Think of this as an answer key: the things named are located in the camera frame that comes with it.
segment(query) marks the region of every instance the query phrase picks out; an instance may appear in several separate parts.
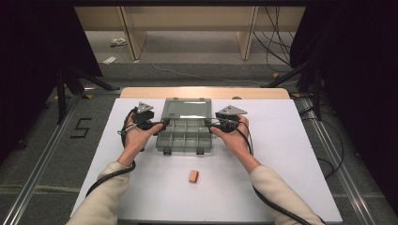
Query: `hand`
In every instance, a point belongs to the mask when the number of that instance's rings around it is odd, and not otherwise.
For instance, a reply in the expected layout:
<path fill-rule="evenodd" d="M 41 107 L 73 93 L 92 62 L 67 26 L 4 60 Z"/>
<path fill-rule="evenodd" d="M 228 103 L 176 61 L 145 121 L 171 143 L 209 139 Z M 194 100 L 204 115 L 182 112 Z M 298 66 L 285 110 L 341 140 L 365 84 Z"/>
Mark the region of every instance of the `hand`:
<path fill-rule="evenodd" d="M 246 136 L 246 138 L 248 138 L 249 120 L 243 115 L 238 115 L 237 117 L 239 118 L 239 122 L 241 122 L 237 128 Z M 249 153 L 248 144 L 246 144 L 246 141 L 236 130 L 230 133 L 224 133 L 215 127 L 211 127 L 210 130 L 223 140 L 225 146 L 229 148 L 232 153 L 234 153 L 248 173 L 254 170 L 254 168 L 257 166 L 261 165 L 260 162 Z"/>
<path fill-rule="evenodd" d="M 134 113 L 129 116 L 127 126 L 133 125 L 132 118 Z M 126 145 L 123 153 L 120 155 L 117 162 L 124 166 L 130 166 L 138 153 L 146 146 L 149 138 L 163 127 L 163 124 L 157 124 L 149 130 L 141 130 L 135 127 L 126 134 Z"/>
<path fill-rule="evenodd" d="M 239 118 L 239 124 L 237 128 L 246 136 L 246 138 L 249 138 L 249 120 L 243 115 L 238 115 L 237 117 Z M 230 133 L 224 133 L 220 129 L 215 127 L 211 127 L 210 130 L 215 135 L 219 136 L 224 141 L 225 146 L 229 148 L 232 152 L 248 152 L 248 144 L 246 144 L 243 137 L 236 130 Z"/>

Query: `clear plastic organizer box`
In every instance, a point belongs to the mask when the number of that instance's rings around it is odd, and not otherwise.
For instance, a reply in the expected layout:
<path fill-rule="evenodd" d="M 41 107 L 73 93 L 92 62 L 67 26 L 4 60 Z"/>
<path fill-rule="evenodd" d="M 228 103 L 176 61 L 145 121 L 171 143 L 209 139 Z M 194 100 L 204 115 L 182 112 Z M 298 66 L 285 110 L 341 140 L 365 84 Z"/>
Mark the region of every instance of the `clear plastic organizer box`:
<path fill-rule="evenodd" d="M 209 153 L 211 134 L 205 125 L 208 118 L 211 118 L 209 98 L 167 98 L 161 119 L 170 119 L 170 124 L 159 133 L 158 150 L 164 155 L 172 152 Z"/>

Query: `small orange block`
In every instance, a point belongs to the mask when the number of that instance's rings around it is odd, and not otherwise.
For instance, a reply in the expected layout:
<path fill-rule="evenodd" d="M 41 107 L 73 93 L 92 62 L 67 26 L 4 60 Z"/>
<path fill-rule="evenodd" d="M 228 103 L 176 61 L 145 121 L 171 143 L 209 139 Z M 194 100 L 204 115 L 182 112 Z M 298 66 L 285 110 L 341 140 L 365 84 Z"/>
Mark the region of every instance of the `small orange block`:
<path fill-rule="evenodd" d="M 196 181 L 198 180 L 198 176 L 199 176 L 199 172 L 198 171 L 191 170 L 190 182 L 191 183 L 196 183 Z"/>

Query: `beige sleeve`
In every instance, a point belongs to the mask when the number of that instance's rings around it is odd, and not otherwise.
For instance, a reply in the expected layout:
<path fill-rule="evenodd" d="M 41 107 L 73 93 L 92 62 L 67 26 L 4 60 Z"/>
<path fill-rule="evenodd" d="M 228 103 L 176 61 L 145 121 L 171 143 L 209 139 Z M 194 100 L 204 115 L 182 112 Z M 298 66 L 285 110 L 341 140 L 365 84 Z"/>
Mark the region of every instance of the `beige sleeve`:
<path fill-rule="evenodd" d="M 324 224 L 307 203 L 272 169 L 263 165 L 258 166 L 250 173 L 250 178 L 253 186 L 271 202 L 305 219 L 310 224 Z M 298 224 L 294 219 L 274 209 L 269 209 L 275 218 L 275 224 Z"/>
<path fill-rule="evenodd" d="M 127 167 L 112 162 L 99 174 L 98 179 L 123 169 Z M 85 198 L 67 224 L 116 224 L 116 210 L 121 196 L 128 188 L 129 180 L 130 173 L 128 172 L 99 185 Z"/>

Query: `white tabletop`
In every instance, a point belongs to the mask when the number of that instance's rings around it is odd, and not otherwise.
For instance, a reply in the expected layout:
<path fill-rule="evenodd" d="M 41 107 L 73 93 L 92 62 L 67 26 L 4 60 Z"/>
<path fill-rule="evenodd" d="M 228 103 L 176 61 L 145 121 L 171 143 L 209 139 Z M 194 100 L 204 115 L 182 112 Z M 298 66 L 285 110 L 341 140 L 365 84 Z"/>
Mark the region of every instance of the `white tabletop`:
<path fill-rule="evenodd" d="M 141 99 L 115 101 L 75 208 L 95 183 L 98 174 L 123 150 L 117 131 L 126 114 Z M 144 99 L 160 121 L 164 99 Z M 248 112 L 254 156 L 269 166 L 326 222 L 342 221 L 314 151 L 292 100 L 212 99 L 212 111 L 227 105 Z M 220 139 L 213 139 L 210 154 L 164 156 L 151 137 L 135 159 L 130 186 L 118 210 L 121 220 L 189 223 L 271 223 L 267 208 L 255 195 L 249 175 Z M 196 184 L 188 178 L 199 171 Z"/>

